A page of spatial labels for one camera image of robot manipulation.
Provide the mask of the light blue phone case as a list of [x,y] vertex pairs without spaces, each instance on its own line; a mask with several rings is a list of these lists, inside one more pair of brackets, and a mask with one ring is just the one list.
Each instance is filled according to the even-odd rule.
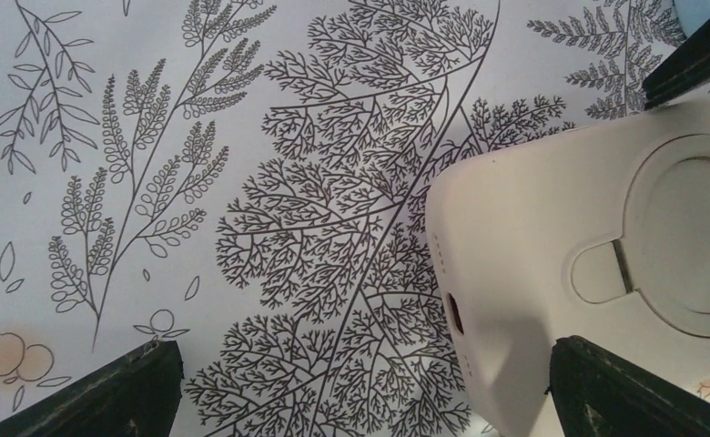
[[674,10],[686,37],[710,19],[710,0],[674,0]]

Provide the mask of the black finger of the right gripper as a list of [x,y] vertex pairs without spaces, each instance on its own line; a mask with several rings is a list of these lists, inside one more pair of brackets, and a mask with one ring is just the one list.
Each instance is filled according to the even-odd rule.
[[709,82],[710,19],[644,80],[644,108],[659,107]]

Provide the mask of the beige phone case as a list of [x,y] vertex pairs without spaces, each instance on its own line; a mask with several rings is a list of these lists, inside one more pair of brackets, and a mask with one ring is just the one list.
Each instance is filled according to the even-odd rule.
[[562,337],[710,378],[710,95],[466,158],[425,218],[472,408],[502,434],[560,434]]

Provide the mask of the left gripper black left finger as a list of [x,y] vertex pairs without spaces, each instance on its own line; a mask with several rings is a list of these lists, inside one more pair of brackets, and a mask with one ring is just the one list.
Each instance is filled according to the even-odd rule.
[[0,436],[169,436],[182,399],[175,340],[151,340],[0,422]]

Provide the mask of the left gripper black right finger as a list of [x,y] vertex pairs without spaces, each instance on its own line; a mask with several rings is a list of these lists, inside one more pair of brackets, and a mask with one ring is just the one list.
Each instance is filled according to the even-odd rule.
[[565,436],[710,436],[710,403],[581,336],[560,338],[549,365]]

